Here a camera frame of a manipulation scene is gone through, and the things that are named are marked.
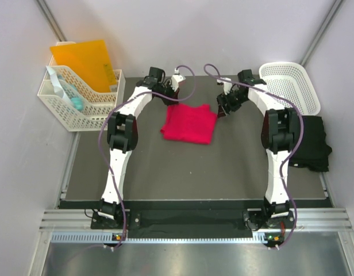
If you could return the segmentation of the red t shirt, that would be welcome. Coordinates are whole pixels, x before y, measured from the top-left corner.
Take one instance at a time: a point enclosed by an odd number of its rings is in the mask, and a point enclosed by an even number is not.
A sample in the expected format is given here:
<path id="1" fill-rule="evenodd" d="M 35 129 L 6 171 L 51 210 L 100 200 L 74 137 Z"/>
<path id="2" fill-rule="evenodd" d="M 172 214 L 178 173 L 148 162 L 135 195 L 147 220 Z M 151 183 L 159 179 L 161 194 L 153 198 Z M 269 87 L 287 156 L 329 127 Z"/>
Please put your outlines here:
<path id="1" fill-rule="evenodd" d="M 167 108 L 166 121 L 160 132 L 164 139 L 195 144 L 210 144 L 217 114 L 204 104 L 192 107 L 185 104 Z"/>

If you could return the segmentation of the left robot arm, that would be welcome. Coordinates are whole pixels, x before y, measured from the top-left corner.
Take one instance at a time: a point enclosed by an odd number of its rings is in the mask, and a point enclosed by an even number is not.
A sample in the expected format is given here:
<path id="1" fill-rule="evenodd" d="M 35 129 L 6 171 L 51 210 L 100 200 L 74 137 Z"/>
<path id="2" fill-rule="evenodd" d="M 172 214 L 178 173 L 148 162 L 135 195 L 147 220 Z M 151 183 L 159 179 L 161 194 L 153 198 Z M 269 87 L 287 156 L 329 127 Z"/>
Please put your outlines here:
<path id="1" fill-rule="evenodd" d="M 138 116 L 154 98 L 160 98 L 166 106 L 177 104 L 179 84 L 184 81 L 178 68 L 166 78 L 164 70 L 151 67 L 148 75 L 137 82 L 128 100 L 110 112 L 106 120 L 108 177 L 97 211 L 109 227 L 117 228 L 124 223 L 123 182 L 129 158 L 138 143 Z"/>

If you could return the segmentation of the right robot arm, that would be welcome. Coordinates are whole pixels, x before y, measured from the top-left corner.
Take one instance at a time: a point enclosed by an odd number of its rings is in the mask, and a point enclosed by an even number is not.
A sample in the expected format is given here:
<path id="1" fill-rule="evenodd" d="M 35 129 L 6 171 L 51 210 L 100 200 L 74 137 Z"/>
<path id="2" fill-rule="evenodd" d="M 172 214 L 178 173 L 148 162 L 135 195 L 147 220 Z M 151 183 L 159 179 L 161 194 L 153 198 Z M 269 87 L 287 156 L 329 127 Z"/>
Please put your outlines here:
<path id="1" fill-rule="evenodd" d="M 268 185 L 264 205 L 259 212 L 248 215 L 248 225 L 273 228 L 280 222 L 294 218 L 290 211 L 287 191 L 288 164 L 303 136 L 300 112 L 293 104 L 284 105 L 285 99 L 269 92 L 267 83 L 253 77 L 251 70 L 238 74 L 238 82 L 218 77 L 223 92 L 217 96 L 218 116 L 224 117 L 251 101 L 263 115 L 261 144 L 268 158 Z"/>

